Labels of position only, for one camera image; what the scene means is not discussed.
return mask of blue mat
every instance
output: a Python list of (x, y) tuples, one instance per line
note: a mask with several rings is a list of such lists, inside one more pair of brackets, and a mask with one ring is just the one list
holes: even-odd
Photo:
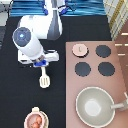
[[(68, 5), (75, 11), (68, 10), (63, 16), (106, 15), (103, 0), (73, 0)], [(41, 2), (38, 0), (14, 0), (11, 17), (24, 15), (44, 15)]]

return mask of pink tray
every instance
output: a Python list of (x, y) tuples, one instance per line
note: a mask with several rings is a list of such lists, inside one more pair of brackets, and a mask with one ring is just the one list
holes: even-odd
[[(75, 44), (85, 44), (89, 49), (89, 54), (85, 58), (78, 58), (72, 53)], [(96, 54), (96, 47), (107, 45), (111, 48), (111, 55), (101, 58)], [(110, 62), (115, 67), (114, 75), (110, 77), (102, 76), (98, 71), (99, 63)], [(80, 77), (75, 73), (75, 65), (79, 62), (87, 62), (91, 67), (91, 72), (86, 77)], [(124, 92), (126, 87), (122, 75), (115, 42), (113, 41), (82, 41), (66, 43), (66, 128), (90, 128), (78, 117), (75, 109), (75, 100), (78, 93), (89, 86), (96, 86), (106, 90), (115, 103), (125, 100)], [(128, 128), (128, 110), (116, 111), (115, 118), (105, 128)]]

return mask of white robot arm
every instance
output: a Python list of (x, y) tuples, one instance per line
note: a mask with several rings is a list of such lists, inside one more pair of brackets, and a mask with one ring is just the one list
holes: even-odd
[(56, 40), (62, 34), (57, 1), (45, 0), (47, 16), (26, 15), (21, 18), (18, 28), (13, 33), (13, 42), (19, 49), (18, 61), (22, 64), (33, 63), (34, 67), (47, 66), (51, 61), (58, 61), (55, 50), (44, 51), (38, 39)]

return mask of bowl rim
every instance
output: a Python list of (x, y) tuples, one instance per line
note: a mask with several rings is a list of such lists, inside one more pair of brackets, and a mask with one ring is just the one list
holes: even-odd
[(111, 119), (110, 119), (107, 123), (105, 123), (104, 125), (99, 125), (99, 126), (89, 124), (89, 123), (86, 122), (86, 121), (81, 117), (81, 115), (79, 114), (79, 111), (78, 111), (78, 108), (77, 108), (78, 99), (79, 99), (80, 95), (81, 95), (84, 91), (89, 90), (89, 89), (98, 89), (98, 90), (103, 91), (105, 94), (108, 95), (108, 97), (110, 98), (110, 100), (111, 100), (112, 103), (114, 104), (113, 98), (112, 98), (112, 97), (110, 96), (110, 94), (109, 94), (107, 91), (105, 91), (104, 89), (102, 89), (102, 88), (100, 88), (100, 87), (93, 87), (93, 86), (92, 86), (92, 87), (86, 87), (86, 88), (84, 88), (82, 91), (80, 91), (80, 93), (77, 95), (77, 98), (76, 98), (76, 112), (77, 112), (79, 118), (80, 118), (85, 124), (87, 124), (88, 126), (94, 127), (94, 128), (96, 128), (96, 127), (100, 127), (100, 128), (105, 127), (105, 126), (109, 125), (109, 124), (113, 121), (113, 119), (114, 119), (114, 117), (115, 117), (115, 110), (113, 110), (113, 114), (112, 114)]

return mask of black table surface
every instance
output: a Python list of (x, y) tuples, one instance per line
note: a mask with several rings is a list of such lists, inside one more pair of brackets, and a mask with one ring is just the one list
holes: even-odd
[(66, 128), (67, 41), (111, 41), (107, 16), (61, 17), (63, 34), (56, 41), (40, 40), (45, 50), (57, 50), (58, 62), (47, 67), (51, 85), (39, 86), (40, 68), (20, 68), (12, 33), (21, 17), (10, 17), (0, 50), (0, 127), (23, 128), (33, 107), (49, 117), (49, 128)]

